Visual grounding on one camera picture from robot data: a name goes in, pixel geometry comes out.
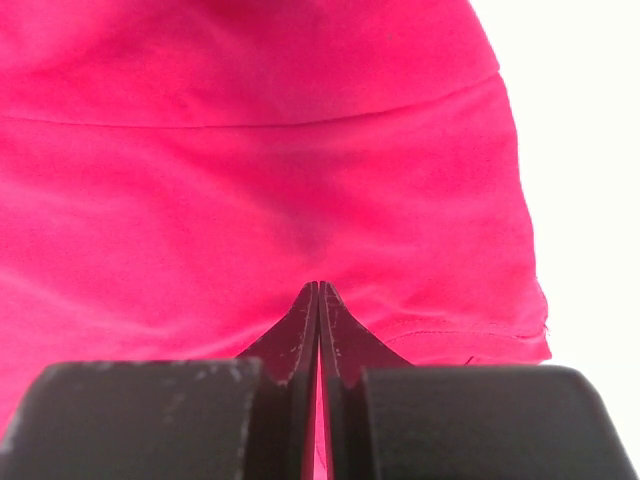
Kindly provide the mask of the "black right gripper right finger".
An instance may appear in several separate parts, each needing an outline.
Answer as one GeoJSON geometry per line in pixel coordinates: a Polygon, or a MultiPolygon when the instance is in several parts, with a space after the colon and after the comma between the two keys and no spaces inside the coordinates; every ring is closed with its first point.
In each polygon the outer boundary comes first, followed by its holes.
{"type": "Polygon", "coordinates": [[[332,479],[625,480],[601,396],[557,366],[415,366],[318,293],[332,479]]]}

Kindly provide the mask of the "pink t shirt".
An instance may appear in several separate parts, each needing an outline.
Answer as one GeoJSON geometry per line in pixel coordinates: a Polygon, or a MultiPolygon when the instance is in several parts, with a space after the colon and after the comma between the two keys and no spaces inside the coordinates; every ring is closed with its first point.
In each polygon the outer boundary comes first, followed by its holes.
{"type": "Polygon", "coordinates": [[[1,435],[50,365],[232,359],[308,283],[409,363],[550,356],[467,1],[5,1],[1,435]]]}

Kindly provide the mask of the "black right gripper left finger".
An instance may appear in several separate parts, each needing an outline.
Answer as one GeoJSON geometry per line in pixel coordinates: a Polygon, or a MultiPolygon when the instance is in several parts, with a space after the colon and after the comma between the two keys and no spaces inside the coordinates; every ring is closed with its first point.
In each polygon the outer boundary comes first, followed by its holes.
{"type": "Polygon", "coordinates": [[[53,364],[1,444],[5,479],[309,479],[319,287],[232,359],[53,364]]]}

